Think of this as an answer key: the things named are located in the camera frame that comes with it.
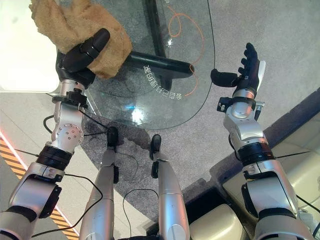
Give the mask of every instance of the black cable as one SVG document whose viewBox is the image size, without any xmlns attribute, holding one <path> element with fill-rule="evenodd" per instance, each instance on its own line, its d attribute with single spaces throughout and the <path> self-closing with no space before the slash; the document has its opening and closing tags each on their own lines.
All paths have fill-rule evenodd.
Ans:
<svg viewBox="0 0 320 240">
<path fill-rule="evenodd" d="M 123 201 L 122 201 L 122 207 L 123 207 L 124 215 L 125 215 L 128 223 L 129 223 L 130 238 L 131 238 L 131 236 L 132 236 L 132 231 L 131 231 L 131 224 L 130 224 L 129 218 L 128 218 L 127 213 L 126 213 L 126 210 L 125 210 L 125 199 L 126 199 L 126 197 L 127 197 L 128 194 L 130 194 L 130 193 L 132 193 L 132 192 L 134 192 L 134 191 L 152 191 L 152 192 L 154 192 L 154 193 L 156 194 L 157 198 L 159 199 L 158 193 L 157 193 L 155 190 L 149 189 L 149 188 L 137 188 L 137 189 L 133 189 L 133 190 L 127 192 L 127 193 L 124 195 Z"/>
<path fill-rule="evenodd" d="M 22 151 L 22 150 L 19 150 L 19 149 L 16 149 L 14 148 L 14 150 L 18 151 L 18 152 L 21 152 L 21 153 L 24 153 L 24 154 L 29 154 L 29 155 L 32 155 L 32 156 L 35 156 L 35 157 L 39 157 L 38 154 L 34 154 L 34 153 L 31 153 L 31 152 L 28 152 L 28 151 Z"/>
<path fill-rule="evenodd" d="M 88 114 L 86 114 L 84 111 L 79 109 L 79 112 L 82 113 L 83 115 L 85 115 L 87 118 L 91 119 L 92 121 L 94 121 L 96 124 L 99 124 L 100 126 L 109 129 L 106 125 L 103 125 L 101 122 L 98 122 L 97 120 L 93 119 L 91 116 L 89 116 Z"/>
<path fill-rule="evenodd" d="M 86 215 L 86 213 L 94 206 L 96 205 L 98 202 L 101 201 L 101 199 L 103 198 L 103 194 L 100 191 L 100 189 L 87 177 L 85 176 L 78 176 L 78 175 L 74 175 L 74 174 L 65 174 L 65 176 L 71 176 L 71 177 L 76 177 L 76 178 L 81 178 L 81 179 L 86 179 L 88 180 L 97 190 L 98 192 L 101 194 L 101 197 L 95 202 L 93 203 L 87 210 L 84 211 L 84 213 L 82 214 L 82 216 L 79 218 L 79 220 L 73 225 L 73 226 L 69 226 L 69 227 L 64 227 L 64 228 L 59 228 L 59 229 L 52 229 L 52 230 L 48 230 L 48 231 L 43 231 L 40 233 L 37 233 L 35 235 L 33 235 L 31 238 L 35 238 L 37 236 L 43 235 L 43 234 L 48 234 L 48 233 L 53 233 L 53 232 L 58 232 L 58 231 L 64 231 L 64 230 L 68 230 L 68 229 L 73 229 L 75 226 L 78 225 L 78 223 L 82 220 L 82 218 Z"/>
<path fill-rule="evenodd" d="M 99 134 L 106 134 L 108 131 L 101 131 L 101 132 L 96 132 L 96 133 L 89 133 L 85 134 L 84 136 L 93 136 L 93 135 L 99 135 Z"/>
<path fill-rule="evenodd" d="M 55 117 L 54 115 L 50 115 L 50 116 L 47 116 L 45 119 L 43 119 L 43 126 L 44 126 L 44 128 L 45 128 L 49 133 L 51 133 L 51 134 L 52 134 L 52 131 L 50 130 L 50 128 L 48 128 L 48 126 L 47 126 L 47 121 L 48 121 L 49 119 L 54 118 L 54 117 Z"/>
<path fill-rule="evenodd" d="M 302 202 L 304 202 L 305 204 L 307 204 L 309 207 L 311 207 L 314 210 L 316 210 L 320 214 L 320 210 L 318 208 L 316 208 L 315 206 L 313 206 L 311 203 L 307 202 L 306 200 L 304 200 L 302 197 L 300 197 L 298 195 L 296 195 L 296 197 L 298 199 L 300 199 Z M 316 234 L 318 233 L 319 229 L 320 229 L 320 222 L 318 223 L 318 225 L 316 226 L 316 228 L 313 231 L 313 234 L 312 234 L 313 237 L 316 236 Z"/>
<path fill-rule="evenodd" d="M 132 176 L 132 178 L 131 178 L 131 180 L 130 180 L 130 182 L 129 182 L 129 184 L 131 184 L 131 183 L 133 182 L 133 180 L 135 179 L 136 174 L 137 174 L 137 172 L 138 172 L 138 168 L 139 168 L 138 160 L 137 160 L 134 156 L 132 156 L 132 155 L 130 155 L 130 154 L 126 154 L 126 153 L 122 153 L 122 152 L 118 152 L 118 151 L 117 151 L 116 153 L 117 153 L 117 154 L 121 154 L 121 155 L 128 156 L 128 157 L 130 157 L 130 158 L 134 159 L 134 160 L 135 160 L 135 162 L 136 162 L 136 169 L 135 169 L 135 172 L 134 172 L 134 174 L 133 174 L 133 176 Z"/>
<path fill-rule="evenodd" d="M 314 238 L 316 237 L 319 229 L 320 229 L 320 222 L 318 223 L 318 225 L 316 226 L 316 228 L 314 229 L 314 231 L 313 231 L 313 233 L 312 233 L 312 236 L 313 236 Z"/>
<path fill-rule="evenodd" d="M 281 159 L 285 157 L 290 157 L 290 156 L 299 155 L 299 154 L 306 154 L 306 153 L 310 153 L 310 151 L 303 151 L 303 152 L 297 152 L 297 153 L 283 155 L 283 156 L 276 156 L 275 159 Z"/>
</svg>

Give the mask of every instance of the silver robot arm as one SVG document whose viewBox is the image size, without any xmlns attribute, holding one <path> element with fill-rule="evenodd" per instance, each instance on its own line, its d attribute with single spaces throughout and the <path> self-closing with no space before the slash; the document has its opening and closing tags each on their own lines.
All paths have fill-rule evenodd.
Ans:
<svg viewBox="0 0 320 240">
<path fill-rule="evenodd" d="M 70 50 L 58 51 L 56 71 L 61 81 L 60 96 L 55 103 L 55 128 L 36 162 L 33 162 L 13 191 L 9 208 L 0 212 L 0 240 L 29 240 L 36 221 L 51 215 L 57 204 L 61 182 L 75 147 L 81 144 L 81 128 L 87 97 L 84 90 L 94 81 L 89 65 L 110 38 L 102 28 L 93 37 Z"/>
<path fill-rule="evenodd" d="M 263 80 L 265 61 L 259 61 L 253 45 L 248 43 L 235 73 L 211 72 L 220 87 L 237 87 L 232 98 L 222 97 L 217 110 L 224 112 L 224 127 L 236 157 L 242 162 L 246 184 L 242 186 L 245 207 L 258 218 L 255 240 L 313 240 L 309 229 L 299 219 L 293 187 L 279 161 L 275 160 L 266 136 L 257 122 L 263 102 L 255 97 Z"/>
</svg>

